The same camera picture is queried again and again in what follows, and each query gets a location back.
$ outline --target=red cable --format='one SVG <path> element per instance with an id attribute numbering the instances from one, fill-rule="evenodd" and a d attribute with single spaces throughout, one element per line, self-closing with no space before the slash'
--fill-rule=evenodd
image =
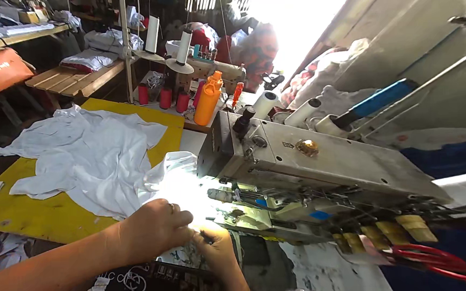
<path id="1" fill-rule="evenodd" d="M 399 256 L 424 263 L 428 270 L 450 278 L 466 281 L 466 275 L 451 272 L 466 273 L 466 262 L 453 254 L 419 244 L 394 245 L 392 250 L 393 253 Z M 405 250 L 417 250 L 427 254 Z"/>

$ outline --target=white thread spool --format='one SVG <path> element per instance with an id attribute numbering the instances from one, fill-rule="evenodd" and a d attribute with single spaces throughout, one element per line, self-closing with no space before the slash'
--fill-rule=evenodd
<path id="1" fill-rule="evenodd" d="M 157 30 L 159 28 L 159 18 L 149 16 L 149 29 L 146 32 L 145 50 L 149 53 L 156 53 L 157 47 Z"/>
<path id="2" fill-rule="evenodd" d="M 185 29 L 181 35 L 181 42 L 179 42 L 179 51 L 177 53 L 177 64 L 180 66 L 186 63 L 186 59 L 188 58 L 188 50 L 190 49 L 190 42 L 191 30 Z"/>
<path id="3" fill-rule="evenodd" d="M 316 98 L 311 98 L 307 102 L 303 103 L 296 111 L 294 111 L 283 124 L 298 127 L 301 123 L 307 119 L 314 111 L 316 111 L 321 105 L 321 101 Z"/>
<path id="4" fill-rule="evenodd" d="M 275 93 L 271 91 L 263 91 L 262 95 L 258 97 L 255 104 L 253 105 L 253 109 L 256 111 L 254 118 L 258 119 L 265 119 L 269 111 L 275 106 L 276 102 L 278 102 L 278 97 Z"/>

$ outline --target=yellow table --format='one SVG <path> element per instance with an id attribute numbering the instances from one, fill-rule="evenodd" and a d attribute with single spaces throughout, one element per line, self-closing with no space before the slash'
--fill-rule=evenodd
<path id="1" fill-rule="evenodd" d="M 107 110 L 124 115 L 137 113 L 146 122 L 168 126 L 159 143 L 147 152 L 152 166 L 163 160 L 167 152 L 178 151 L 183 132 L 184 118 L 139 106 L 90 98 L 82 106 L 87 110 Z M 62 192 L 45 200 L 31 199 L 26 195 L 9 195 L 13 184 L 24 177 L 35 175 L 35 161 L 20 158 L 3 174 L 5 182 L 0 190 L 0 231 L 60 243 L 70 243 L 94 234 L 116 221 L 96 216 Z"/>

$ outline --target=man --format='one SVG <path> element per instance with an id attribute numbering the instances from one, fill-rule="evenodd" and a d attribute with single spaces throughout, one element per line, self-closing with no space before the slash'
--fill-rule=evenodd
<path id="1" fill-rule="evenodd" d="M 216 224 L 188 228 L 193 216 L 157 199 L 124 221 L 79 241 L 55 248 L 0 271 L 0 290 L 69 290 L 108 270 L 148 262 L 192 240 L 228 291 L 249 291 L 229 233 Z"/>

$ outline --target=orange bottle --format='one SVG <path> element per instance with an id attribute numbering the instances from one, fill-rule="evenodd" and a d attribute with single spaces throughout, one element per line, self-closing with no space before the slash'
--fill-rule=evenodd
<path id="1" fill-rule="evenodd" d="M 195 110 L 194 122 L 198 125 L 206 126 L 217 106 L 218 98 L 221 96 L 222 72 L 215 71 L 213 76 L 208 77 L 208 82 L 204 84 L 199 103 Z"/>

